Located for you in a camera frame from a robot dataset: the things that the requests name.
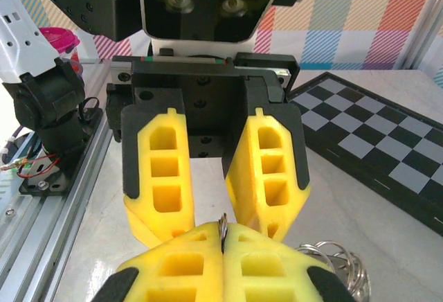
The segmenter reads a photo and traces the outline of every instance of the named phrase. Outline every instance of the checkered fabric backdrop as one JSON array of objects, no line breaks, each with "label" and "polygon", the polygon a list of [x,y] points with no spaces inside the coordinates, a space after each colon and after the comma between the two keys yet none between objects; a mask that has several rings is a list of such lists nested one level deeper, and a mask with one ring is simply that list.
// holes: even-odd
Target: checkered fabric backdrop
[{"label": "checkered fabric backdrop", "polygon": [[[256,52],[295,55],[303,69],[396,69],[428,0],[303,0],[270,9],[260,24]],[[144,55],[149,38],[119,43],[79,30],[49,0],[22,0],[38,26],[74,30],[80,58]]]},{"label": "checkered fabric backdrop", "polygon": [[443,88],[443,26],[435,36],[418,69]]}]

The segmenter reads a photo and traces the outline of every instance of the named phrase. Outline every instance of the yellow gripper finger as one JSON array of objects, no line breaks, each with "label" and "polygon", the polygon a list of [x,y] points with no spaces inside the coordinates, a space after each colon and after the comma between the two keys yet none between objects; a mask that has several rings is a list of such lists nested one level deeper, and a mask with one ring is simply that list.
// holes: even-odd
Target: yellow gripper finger
[{"label": "yellow gripper finger", "polygon": [[240,224],[228,224],[222,253],[212,222],[128,260],[92,302],[351,301],[346,297],[327,265]]},{"label": "yellow gripper finger", "polygon": [[257,108],[246,120],[226,176],[237,222],[277,241],[286,236],[311,190],[298,187],[292,142],[291,132]]},{"label": "yellow gripper finger", "polygon": [[124,202],[132,233],[152,248],[195,226],[185,115],[169,108],[137,139],[140,193]]}]

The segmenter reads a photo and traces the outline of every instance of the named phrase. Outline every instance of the screw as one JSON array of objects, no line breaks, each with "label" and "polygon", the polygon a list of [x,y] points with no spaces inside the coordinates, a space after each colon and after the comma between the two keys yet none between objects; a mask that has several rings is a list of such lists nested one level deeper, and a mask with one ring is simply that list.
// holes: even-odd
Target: screw
[{"label": "screw", "polygon": [[209,83],[210,83],[209,77],[202,76],[202,77],[197,78],[197,84],[200,86],[206,86]]},{"label": "screw", "polygon": [[126,72],[122,72],[122,73],[119,73],[119,74],[118,74],[118,79],[119,79],[121,82],[129,82],[129,81],[131,80],[131,75],[129,75],[129,74],[126,73]]},{"label": "screw", "polygon": [[165,6],[170,12],[190,13],[194,9],[192,0],[165,0]]},{"label": "screw", "polygon": [[213,139],[210,137],[203,137],[202,139],[200,139],[200,143],[202,143],[202,144],[209,144],[212,141],[213,141]]},{"label": "screw", "polygon": [[204,108],[204,107],[206,107],[206,105],[207,105],[207,102],[206,102],[206,100],[197,100],[196,102],[194,102],[194,107],[195,108]]},{"label": "screw", "polygon": [[37,187],[39,190],[45,191],[49,187],[49,183],[46,181],[40,181],[39,183],[37,183]]},{"label": "screw", "polygon": [[237,4],[238,4],[237,0],[228,0],[228,5],[231,8],[235,8],[237,6]]}]

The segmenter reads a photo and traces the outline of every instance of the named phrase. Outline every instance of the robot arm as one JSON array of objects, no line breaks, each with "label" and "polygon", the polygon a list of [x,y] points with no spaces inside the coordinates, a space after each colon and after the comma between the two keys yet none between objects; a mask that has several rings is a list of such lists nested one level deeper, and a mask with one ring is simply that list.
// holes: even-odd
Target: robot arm
[{"label": "robot arm", "polygon": [[55,67],[57,51],[40,33],[20,0],[0,0],[0,78],[21,83],[25,73],[37,77]]}]

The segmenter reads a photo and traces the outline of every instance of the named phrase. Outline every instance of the black chessboard square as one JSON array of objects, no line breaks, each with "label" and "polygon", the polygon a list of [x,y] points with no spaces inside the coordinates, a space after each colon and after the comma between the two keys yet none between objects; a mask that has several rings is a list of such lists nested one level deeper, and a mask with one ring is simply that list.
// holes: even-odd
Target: black chessboard square
[{"label": "black chessboard square", "polygon": [[363,161],[385,175],[389,175],[399,164],[397,159],[392,158],[390,155],[380,151],[378,148],[373,148],[369,153],[367,153],[364,156]]},{"label": "black chessboard square", "polygon": [[357,105],[352,105],[345,110],[345,113],[361,122],[366,122],[372,115],[374,115],[374,113],[371,113],[370,111]]},{"label": "black chessboard square", "polygon": [[320,99],[322,101],[327,100],[334,94],[329,92],[327,89],[324,89],[319,86],[315,86],[313,89],[310,89],[307,93],[311,94],[312,96],[315,96],[317,99]]},{"label": "black chessboard square", "polygon": [[388,121],[394,122],[395,124],[400,124],[406,118],[406,115],[398,112],[397,110],[393,110],[390,107],[383,107],[377,115],[384,117]]},{"label": "black chessboard square", "polygon": [[328,105],[327,103],[321,103],[312,110],[316,112],[318,115],[327,118],[328,120],[332,120],[335,116],[341,113],[337,108],[334,108],[331,105]]},{"label": "black chessboard square", "polygon": [[357,130],[353,132],[357,137],[367,141],[369,144],[375,146],[380,143],[380,141],[385,138],[385,135],[381,132],[372,129],[370,126],[363,124]]},{"label": "black chessboard square", "polygon": [[328,140],[335,142],[335,144],[340,143],[350,134],[348,131],[331,122],[326,123],[320,129],[318,129],[317,132],[320,132],[320,134],[327,137]]},{"label": "black chessboard square", "polygon": [[440,167],[439,163],[414,150],[403,159],[403,162],[422,174],[425,174],[427,177],[432,177]]},{"label": "black chessboard square", "polygon": [[443,208],[443,186],[430,180],[420,192],[420,196]]},{"label": "black chessboard square", "polygon": [[339,96],[341,96],[342,98],[352,101],[353,103],[356,103],[358,100],[360,100],[362,97],[364,97],[363,94],[360,94],[359,92],[354,91],[353,89],[350,89],[349,87],[342,89],[337,94]]},{"label": "black chessboard square", "polygon": [[414,148],[420,141],[421,137],[413,134],[412,132],[402,128],[396,127],[390,134],[389,137],[403,143],[404,145],[409,146],[410,148]]},{"label": "black chessboard square", "polygon": [[300,110],[300,113],[303,115],[304,113],[307,113],[309,109],[307,109],[305,106],[302,106],[298,103],[295,103],[294,101],[291,101],[293,105],[297,106],[297,108]]},{"label": "black chessboard square", "polygon": [[429,141],[432,141],[434,144],[440,145],[443,147],[443,132],[440,132],[436,129],[432,129],[428,134],[424,137]]}]

